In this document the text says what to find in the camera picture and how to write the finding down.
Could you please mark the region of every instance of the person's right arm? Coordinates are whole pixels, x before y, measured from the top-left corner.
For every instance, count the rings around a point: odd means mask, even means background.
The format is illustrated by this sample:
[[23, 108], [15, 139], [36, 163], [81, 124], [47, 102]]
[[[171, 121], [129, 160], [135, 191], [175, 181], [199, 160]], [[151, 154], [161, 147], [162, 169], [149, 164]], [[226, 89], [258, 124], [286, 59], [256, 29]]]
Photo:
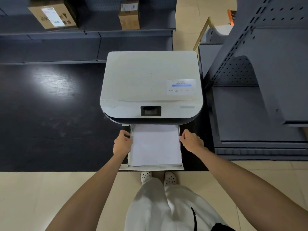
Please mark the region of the person's right arm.
[[184, 147], [199, 157], [242, 214], [258, 231], [308, 230], [308, 211], [250, 171], [210, 152], [187, 129]]

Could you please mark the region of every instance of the hand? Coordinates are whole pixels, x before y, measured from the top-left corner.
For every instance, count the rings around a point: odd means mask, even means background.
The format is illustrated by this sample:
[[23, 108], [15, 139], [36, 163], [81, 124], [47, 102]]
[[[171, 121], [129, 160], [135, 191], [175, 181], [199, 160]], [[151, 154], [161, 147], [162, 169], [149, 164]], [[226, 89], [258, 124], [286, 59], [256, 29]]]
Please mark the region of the hand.
[[199, 136], [197, 136], [195, 133], [191, 133], [189, 130], [185, 129], [183, 131], [182, 136], [179, 136], [179, 139], [181, 143], [184, 145], [184, 147], [198, 156], [198, 153], [200, 150], [205, 149], [208, 150], [206, 147], [204, 147], [203, 140], [200, 139]]
[[125, 130], [120, 130], [119, 136], [115, 139], [113, 145], [113, 155], [120, 155], [123, 158], [126, 157], [128, 152], [131, 150], [133, 140], [125, 137], [124, 134], [130, 136], [130, 134]]

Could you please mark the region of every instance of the stack of paper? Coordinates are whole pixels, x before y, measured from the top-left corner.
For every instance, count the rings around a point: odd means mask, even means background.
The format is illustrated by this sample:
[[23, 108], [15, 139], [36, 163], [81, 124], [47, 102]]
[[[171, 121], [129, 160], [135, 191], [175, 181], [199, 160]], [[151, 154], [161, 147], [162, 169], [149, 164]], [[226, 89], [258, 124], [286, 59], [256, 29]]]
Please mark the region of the stack of paper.
[[181, 165], [179, 130], [176, 125], [134, 125], [131, 166]]

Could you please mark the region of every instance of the leg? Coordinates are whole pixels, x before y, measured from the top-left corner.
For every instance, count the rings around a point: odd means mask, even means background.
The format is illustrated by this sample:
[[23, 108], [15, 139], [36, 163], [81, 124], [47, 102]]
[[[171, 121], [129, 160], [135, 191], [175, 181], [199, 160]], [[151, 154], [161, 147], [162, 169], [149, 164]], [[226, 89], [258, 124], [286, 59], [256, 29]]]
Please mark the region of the leg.
[[124, 230], [171, 230], [172, 223], [164, 186], [159, 179], [151, 177], [143, 183], [129, 207]]
[[[172, 178], [170, 172], [168, 172], [168, 176], [170, 179]], [[165, 193], [174, 221], [182, 221], [193, 230], [195, 225], [191, 209], [193, 208], [198, 230], [211, 230], [216, 223], [226, 225], [221, 216], [201, 196], [195, 194], [186, 186], [170, 183], [170, 179], [165, 178]]]

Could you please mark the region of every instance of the blue bar on sticker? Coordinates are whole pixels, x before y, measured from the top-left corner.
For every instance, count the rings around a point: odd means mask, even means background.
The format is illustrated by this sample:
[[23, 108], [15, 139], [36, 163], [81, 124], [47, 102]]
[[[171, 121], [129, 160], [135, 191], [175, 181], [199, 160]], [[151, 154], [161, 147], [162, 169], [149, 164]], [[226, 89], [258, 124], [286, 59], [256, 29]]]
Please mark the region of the blue bar on sticker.
[[191, 87], [191, 84], [172, 84], [173, 87]]

